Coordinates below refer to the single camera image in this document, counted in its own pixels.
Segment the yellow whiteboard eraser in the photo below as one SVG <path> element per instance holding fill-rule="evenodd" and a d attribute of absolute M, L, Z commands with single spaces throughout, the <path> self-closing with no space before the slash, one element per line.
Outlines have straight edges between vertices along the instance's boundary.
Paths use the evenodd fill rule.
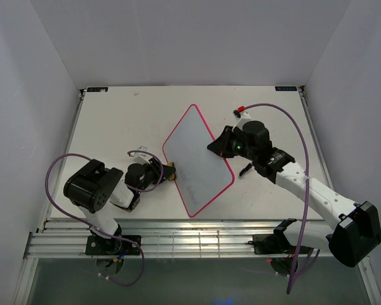
<path fill-rule="evenodd" d="M 177 171 L 176 171 L 176 166 L 174 162 L 169 162 L 167 165 L 167 180 L 168 181 L 173 181 L 177 178 Z"/>

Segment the pink framed whiteboard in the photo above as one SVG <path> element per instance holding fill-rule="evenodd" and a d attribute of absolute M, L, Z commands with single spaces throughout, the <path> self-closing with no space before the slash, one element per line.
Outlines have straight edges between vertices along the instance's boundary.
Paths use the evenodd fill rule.
<path fill-rule="evenodd" d="M 199 107 L 192 104 L 162 146 L 166 161 L 175 164 L 175 184 L 190 218 L 215 201 L 235 181 L 228 162 L 207 149 L 214 140 Z"/>

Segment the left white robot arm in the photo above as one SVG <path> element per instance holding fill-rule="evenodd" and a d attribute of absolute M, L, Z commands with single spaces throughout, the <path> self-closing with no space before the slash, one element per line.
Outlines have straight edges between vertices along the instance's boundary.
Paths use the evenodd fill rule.
<path fill-rule="evenodd" d="M 156 158 L 137 157 L 126 172 L 106 168 L 93 159 L 68 179 L 63 194 L 84 213 L 91 223 L 90 231 L 100 238 L 100 246 L 108 254 L 114 254 L 122 246 L 121 229 L 106 204 L 132 212 L 140 203 L 141 193 L 174 178 L 175 168 L 161 164 Z"/>

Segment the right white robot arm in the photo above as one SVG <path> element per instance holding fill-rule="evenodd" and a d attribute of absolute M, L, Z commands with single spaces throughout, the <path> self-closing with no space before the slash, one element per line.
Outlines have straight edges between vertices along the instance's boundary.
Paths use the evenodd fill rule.
<path fill-rule="evenodd" d="M 298 243 L 306 248 L 329 250 L 334 258 L 348 267 L 356 266 L 381 243 L 377 208 L 347 199 L 317 179 L 305 175 L 295 158 L 272 145 L 268 129 L 259 121 L 249 121 L 241 128 L 226 126 L 207 149 L 222 158 L 240 156 L 262 177 L 308 200 L 326 222 L 317 228 L 307 226 L 308 233 L 299 238 L 300 221 L 285 219 L 271 235 L 253 242 L 261 253 L 287 253 Z"/>

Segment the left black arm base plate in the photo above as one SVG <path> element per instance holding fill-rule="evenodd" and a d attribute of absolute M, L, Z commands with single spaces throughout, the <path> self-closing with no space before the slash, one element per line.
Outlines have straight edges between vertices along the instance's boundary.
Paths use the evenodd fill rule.
<path fill-rule="evenodd" d="M 91 235 L 86 242 L 86 255 L 140 255 L 138 247 L 127 241 L 116 240 L 114 238 L 102 238 Z"/>

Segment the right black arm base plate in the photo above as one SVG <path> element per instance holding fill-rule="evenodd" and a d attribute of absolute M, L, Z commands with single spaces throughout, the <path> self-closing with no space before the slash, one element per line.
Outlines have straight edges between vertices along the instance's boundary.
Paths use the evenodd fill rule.
<path fill-rule="evenodd" d="M 254 234 L 247 244 L 253 247 L 255 254 L 293 255 L 296 248 L 290 245 L 285 237 L 275 234 Z"/>

